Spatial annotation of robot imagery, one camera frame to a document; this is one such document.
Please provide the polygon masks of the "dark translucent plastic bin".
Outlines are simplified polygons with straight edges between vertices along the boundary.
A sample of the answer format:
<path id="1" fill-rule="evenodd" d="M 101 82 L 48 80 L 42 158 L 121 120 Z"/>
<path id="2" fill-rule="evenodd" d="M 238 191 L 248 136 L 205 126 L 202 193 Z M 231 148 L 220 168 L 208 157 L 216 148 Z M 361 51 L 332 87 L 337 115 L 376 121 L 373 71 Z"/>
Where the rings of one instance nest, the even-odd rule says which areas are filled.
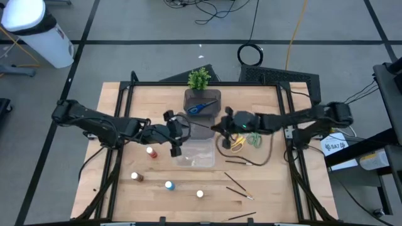
<path id="1" fill-rule="evenodd" d="M 212 105 L 207 106 L 198 114 L 189 114 L 187 109 L 197 104 L 207 103 L 213 100 L 217 100 Z M 217 89 L 207 90 L 193 90 L 187 89 L 184 94 L 183 109 L 192 117 L 217 117 L 221 110 L 221 92 Z"/>
<path id="2" fill-rule="evenodd" d="M 205 126 L 213 126 L 215 124 L 214 117 L 192 117 L 182 112 L 178 113 L 177 120 L 180 124 L 188 124 L 189 121 L 198 122 Z M 215 134 L 215 132 L 211 129 L 196 126 L 194 124 L 189 124 L 189 129 L 191 129 L 191 139 L 210 139 L 214 137 Z"/>

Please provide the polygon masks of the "white yellow labelled container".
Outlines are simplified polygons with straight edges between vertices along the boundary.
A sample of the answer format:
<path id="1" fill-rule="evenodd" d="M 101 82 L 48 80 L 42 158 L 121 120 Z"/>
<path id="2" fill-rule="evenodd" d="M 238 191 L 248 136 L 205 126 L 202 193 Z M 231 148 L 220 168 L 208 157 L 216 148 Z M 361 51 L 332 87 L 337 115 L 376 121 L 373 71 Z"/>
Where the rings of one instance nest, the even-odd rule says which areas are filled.
<path id="1" fill-rule="evenodd" d="M 371 154 L 361 157 L 359 164 L 364 170 L 371 171 L 389 166 L 389 161 L 385 150 L 378 149 Z"/>

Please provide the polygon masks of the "black side cart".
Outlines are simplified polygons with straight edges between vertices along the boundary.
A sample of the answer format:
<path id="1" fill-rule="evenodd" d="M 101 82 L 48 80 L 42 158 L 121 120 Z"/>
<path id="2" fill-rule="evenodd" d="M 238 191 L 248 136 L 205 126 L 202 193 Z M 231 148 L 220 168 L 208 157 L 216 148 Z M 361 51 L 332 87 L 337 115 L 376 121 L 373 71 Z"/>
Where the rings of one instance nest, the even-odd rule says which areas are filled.
<path id="1" fill-rule="evenodd" d="M 399 199 L 402 201 L 402 57 L 394 63 L 375 65 L 373 70 L 374 80 L 378 84 L 391 128 L 368 139 L 355 141 L 349 147 L 330 154 L 325 161 L 327 166 L 334 166 L 362 156 L 380 156 L 383 152 L 388 165 L 376 170 L 382 207 L 373 213 L 391 215 L 392 209 L 381 177 L 382 175 L 393 176 Z"/>

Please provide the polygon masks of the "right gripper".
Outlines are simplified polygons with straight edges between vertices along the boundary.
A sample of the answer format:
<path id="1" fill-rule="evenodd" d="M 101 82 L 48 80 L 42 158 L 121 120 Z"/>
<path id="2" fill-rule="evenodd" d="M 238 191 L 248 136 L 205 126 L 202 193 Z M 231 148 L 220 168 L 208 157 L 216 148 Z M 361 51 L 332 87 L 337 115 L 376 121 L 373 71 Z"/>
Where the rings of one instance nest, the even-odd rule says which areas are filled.
<path id="1" fill-rule="evenodd" d="M 225 116 L 221 117 L 221 122 L 211 126 L 211 130 L 222 133 L 223 141 L 222 146 L 225 149 L 231 148 L 231 135 L 236 132 L 236 125 L 234 122 L 234 111 L 231 107 L 225 108 Z"/>

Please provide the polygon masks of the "white trash can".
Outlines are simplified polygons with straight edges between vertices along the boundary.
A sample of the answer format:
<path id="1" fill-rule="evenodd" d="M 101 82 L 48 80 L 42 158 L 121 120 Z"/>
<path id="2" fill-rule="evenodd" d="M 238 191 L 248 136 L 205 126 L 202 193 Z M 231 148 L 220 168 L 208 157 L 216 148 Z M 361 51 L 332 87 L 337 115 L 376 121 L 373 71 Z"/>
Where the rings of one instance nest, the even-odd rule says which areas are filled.
<path id="1" fill-rule="evenodd" d="M 1 24 L 55 68 L 73 63 L 73 44 L 47 8 L 45 0 L 9 0 Z"/>

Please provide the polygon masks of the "small artificial green plant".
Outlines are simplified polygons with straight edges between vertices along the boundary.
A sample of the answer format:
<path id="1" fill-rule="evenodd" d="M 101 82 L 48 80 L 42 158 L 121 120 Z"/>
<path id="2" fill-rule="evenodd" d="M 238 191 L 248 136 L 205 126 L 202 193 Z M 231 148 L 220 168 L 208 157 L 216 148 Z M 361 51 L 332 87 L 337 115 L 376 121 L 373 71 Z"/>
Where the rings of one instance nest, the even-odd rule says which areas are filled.
<path id="1" fill-rule="evenodd" d="M 211 76 L 205 67 L 192 70 L 188 75 L 188 86 L 193 90 L 205 90 L 209 84 Z"/>

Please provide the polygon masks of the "green handled scissors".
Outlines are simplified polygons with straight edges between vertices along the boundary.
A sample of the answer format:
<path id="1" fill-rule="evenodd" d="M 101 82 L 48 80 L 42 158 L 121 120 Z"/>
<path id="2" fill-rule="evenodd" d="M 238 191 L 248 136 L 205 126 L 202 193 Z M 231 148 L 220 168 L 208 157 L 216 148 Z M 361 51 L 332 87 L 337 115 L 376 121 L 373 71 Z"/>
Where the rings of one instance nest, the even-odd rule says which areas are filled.
<path id="1" fill-rule="evenodd" d="M 249 145 L 252 145 L 258 149 L 261 147 L 262 137 L 260 134 L 253 132 L 247 135 L 246 141 Z"/>

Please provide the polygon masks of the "white paper sign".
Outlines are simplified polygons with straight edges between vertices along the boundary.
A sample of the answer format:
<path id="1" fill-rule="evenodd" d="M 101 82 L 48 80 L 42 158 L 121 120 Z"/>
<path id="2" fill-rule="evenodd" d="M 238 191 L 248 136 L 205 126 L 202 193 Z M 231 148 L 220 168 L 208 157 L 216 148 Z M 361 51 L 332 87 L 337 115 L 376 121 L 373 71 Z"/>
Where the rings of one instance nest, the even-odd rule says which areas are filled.
<path id="1" fill-rule="evenodd" d="M 320 141 L 320 145 L 322 148 L 322 151 L 325 156 L 330 156 L 331 154 L 334 154 L 344 148 L 347 148 L 349 145 L 344 137 L 344 134 L 340 132 L 336 132 L 333 134 L 330 134 L 329 136 L 323 138 Z M 358 166 L 358 163 L 355 159 L 331 166 L 330 169 L 332 171 L 337 171 L 337 170 L 342 170 L 346 168 L 351 168 Z"/>

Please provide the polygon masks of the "clear plastic bin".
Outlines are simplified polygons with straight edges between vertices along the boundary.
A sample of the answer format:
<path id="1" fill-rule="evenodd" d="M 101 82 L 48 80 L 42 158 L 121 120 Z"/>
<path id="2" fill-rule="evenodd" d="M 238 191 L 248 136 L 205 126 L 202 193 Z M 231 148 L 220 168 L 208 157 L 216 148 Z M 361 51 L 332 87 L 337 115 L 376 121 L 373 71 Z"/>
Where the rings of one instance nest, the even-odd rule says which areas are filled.
<path id="1" fill-rule="evenodd" d="M 190 139 L 180 147 L 182 154 L 173 162 L 181 167 L 211 168 L 215 164 L 214 139 Z"/>

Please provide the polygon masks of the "black aluminium table frame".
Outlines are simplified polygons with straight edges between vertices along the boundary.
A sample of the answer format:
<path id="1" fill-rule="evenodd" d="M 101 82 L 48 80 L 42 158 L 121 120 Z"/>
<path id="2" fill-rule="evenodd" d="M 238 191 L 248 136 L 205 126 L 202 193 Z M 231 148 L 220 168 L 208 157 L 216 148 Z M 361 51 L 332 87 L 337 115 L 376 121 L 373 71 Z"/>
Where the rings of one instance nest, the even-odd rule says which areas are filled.
<path id="1" fill-rule="evenodd" d="M 182 111 L 187 85 L 136 84 L 130 107 L 130 116 L 150 118 L 152 123 L 164 124 L 162 114 L 166 110 Z M 224 107 L 234 110 L 279 114 L 290 111 L 288 103 L 280 107 L 276 86 L 217 85 L 222 94 L 222 111 L 216 121 L 224 115 Z M 166 217 L 170 222 L 221 222 L 224 219 L 257 212 L 250 216 L 254 222 L 298 222 L 295 193 L 288 163 L 283 159 L 285 138 L 282 131 L 274 135 L 270 161 L 261 167 L 226 163 L 215 151 L 215 164 L 211 168 L 187 168 L 177 166 L 170 157 L 169 143 L 152 145 L 158 153 L 153 159 L 146 154 L 146 146 L 129 143 L 122 153 L 112 221 L 155 222 Z M 103 150 L 85 167 L 77 189 L 71 217 L 78 217 L 90 204 L 99 190 L 107 152 Z M 331 216 L 338 218 L 334 196 L 329 182 L 323 155 L 314 149 L 304 151 L 305 166 L 310 188 L 321 205 Z M 137 171 L 144 181 L 131 179 Z M 239 189 L 224 172 L 244 186 L 254 200 L 244 198 L 226 187 Z M 165 188 L 172 181 L 175 190 Z M 196 192 L 204 196 L 198 198 Z"/>

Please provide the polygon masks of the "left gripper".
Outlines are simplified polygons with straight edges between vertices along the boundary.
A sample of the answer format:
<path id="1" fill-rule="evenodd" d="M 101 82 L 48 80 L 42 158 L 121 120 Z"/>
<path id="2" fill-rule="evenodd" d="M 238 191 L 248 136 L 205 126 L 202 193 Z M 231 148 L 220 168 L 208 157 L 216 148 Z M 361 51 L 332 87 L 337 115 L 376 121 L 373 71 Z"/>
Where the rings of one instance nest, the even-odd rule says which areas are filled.
<path id="1" fill-rule="evenodd" d="M 190 138 L 190 134 L 183 134 L 189 131 L 188 124 L 180 124 L 175 118 L 176 115 L 172 110 L 168 110 L 163 114 L 165 125 L 155 124 L 144 128 L 143 144 L 163 144 L 170 143 L 171 157 L 182 155 L 181 145 Z"/>

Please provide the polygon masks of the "black perforated case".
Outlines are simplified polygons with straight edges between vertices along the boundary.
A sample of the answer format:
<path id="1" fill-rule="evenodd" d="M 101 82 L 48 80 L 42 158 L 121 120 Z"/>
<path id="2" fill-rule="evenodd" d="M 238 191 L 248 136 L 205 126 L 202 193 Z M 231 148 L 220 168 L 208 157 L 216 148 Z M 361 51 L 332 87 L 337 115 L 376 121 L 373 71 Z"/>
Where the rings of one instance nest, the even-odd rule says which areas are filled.
<path id="1" fill-rule="evenodd" d="M 274 68 L 243 65 L 241 67 L 240 82 L 305 82 L 312 104 L 321 103 L 319 75 L 311 73 L 293 72 Z"/>

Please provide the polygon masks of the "blue handled scissors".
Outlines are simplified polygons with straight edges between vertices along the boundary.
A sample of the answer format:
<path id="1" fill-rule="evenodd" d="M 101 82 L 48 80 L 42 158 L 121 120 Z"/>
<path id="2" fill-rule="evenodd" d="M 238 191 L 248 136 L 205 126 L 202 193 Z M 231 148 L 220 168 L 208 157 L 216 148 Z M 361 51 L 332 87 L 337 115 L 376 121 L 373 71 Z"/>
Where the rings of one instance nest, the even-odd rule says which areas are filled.
<path id="1" fill-rule="evenodd" d="M 204 108 L 206 108 L 209 105 L 214 104 L 215 102 L 217 102 L 217 100 L 213 100 L 207 103 L 203 103 L 203 104 L 197 104 L 194 106 L 191 106 L 187 109 L 187 113 L 189 114 L 198 114 L 200 113 Z"/>

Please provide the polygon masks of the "grey stand base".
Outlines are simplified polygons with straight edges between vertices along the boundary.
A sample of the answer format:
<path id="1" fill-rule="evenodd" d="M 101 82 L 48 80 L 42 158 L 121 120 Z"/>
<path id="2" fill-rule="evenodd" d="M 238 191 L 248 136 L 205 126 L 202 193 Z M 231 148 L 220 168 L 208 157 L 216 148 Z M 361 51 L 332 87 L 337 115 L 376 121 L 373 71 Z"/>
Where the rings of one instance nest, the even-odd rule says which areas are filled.
<path id="1" fill-rule="evenodd" d="M 20 68 L 12 67 L 6 65 L 0 65 L 0 74 L 15 74 L 15 75 L 26 75 L 29 77 L 34 77 L 36 75 L 36 70 L 32 68 Z"/>

